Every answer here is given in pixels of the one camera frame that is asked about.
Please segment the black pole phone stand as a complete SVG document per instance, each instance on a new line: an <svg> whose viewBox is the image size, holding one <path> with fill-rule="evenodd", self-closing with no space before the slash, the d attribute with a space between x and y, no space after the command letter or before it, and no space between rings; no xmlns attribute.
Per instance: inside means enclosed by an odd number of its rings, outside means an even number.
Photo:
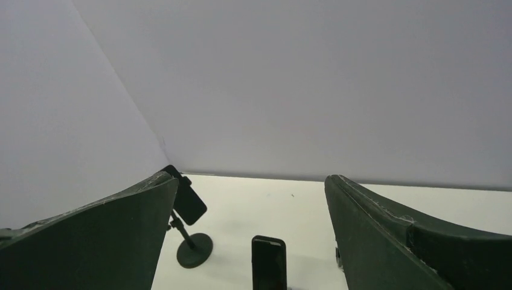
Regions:
<svg viewBox="0 0 512 290"><path fill-rule="evenodd" d="M173 209L168 229L177 229L184 238L178 247L176 258L180 266L191 269L206 262L213 251L213 240L205 233L188 234L185 225L186 223Z"/></svg>

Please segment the black phone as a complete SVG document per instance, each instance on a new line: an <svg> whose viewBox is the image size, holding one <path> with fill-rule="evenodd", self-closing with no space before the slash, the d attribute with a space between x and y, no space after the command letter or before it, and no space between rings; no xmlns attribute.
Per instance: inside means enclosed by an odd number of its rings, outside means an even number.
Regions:
<svg viewBox="0 0 512 290"><path fill-rule="evenodd" d="M173 208L187 225L194 225L206 213L206 204L193 190L191 180L174 166L168 165L162 171L178 179L179 186Z"/></svg>

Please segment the black smartphone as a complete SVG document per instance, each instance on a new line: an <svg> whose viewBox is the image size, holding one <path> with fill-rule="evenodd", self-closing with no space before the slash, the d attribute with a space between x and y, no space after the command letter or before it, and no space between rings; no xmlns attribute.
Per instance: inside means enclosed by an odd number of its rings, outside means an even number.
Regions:
<svg viewBox="0 0 512 290"><path fill-rule="evenodd" d="M252 289L287 290L286 243L256 235L251 240Z"/></svg>

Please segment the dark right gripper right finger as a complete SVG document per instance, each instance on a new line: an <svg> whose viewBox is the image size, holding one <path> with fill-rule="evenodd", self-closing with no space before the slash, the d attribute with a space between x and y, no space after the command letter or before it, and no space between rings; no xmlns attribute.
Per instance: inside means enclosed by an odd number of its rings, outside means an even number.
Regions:
<svg viewBox="0 0 512 290"><path fill-rule="evenodd" d="M438 219L342 175L324 188L349 289L511 288L511 236Z"/></svg>

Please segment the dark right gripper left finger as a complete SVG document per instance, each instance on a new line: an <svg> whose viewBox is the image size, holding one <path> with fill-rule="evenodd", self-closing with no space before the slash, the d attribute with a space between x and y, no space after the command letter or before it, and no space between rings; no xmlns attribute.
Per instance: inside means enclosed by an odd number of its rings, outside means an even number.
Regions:
<svg viewBox="0 0 512 290"><path fill-rule="evenodd" d="M75 210L1 230L2 289L150 289L179 182L159 172Z"/></svg>

